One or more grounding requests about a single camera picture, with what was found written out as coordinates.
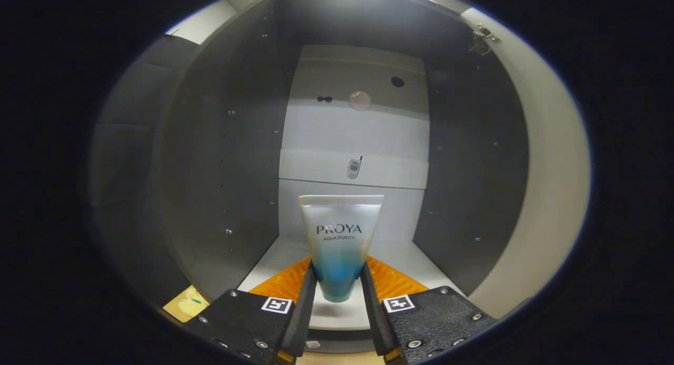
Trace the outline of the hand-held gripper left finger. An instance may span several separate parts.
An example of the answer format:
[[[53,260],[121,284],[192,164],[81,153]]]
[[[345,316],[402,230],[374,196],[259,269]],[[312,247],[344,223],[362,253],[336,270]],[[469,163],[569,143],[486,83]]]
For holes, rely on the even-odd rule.
[[[243,362],[295,364],[305,351],[316,285],[307,257],[251,291],[227,290],[184,327]]]

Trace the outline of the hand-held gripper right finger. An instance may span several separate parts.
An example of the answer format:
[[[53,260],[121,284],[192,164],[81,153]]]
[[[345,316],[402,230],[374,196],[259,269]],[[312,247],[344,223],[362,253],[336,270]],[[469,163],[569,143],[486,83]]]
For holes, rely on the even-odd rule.
[[[496,322],[450,286],[428,288],[373,257],[360,280],[374,350],[385,364],[421,363]]]

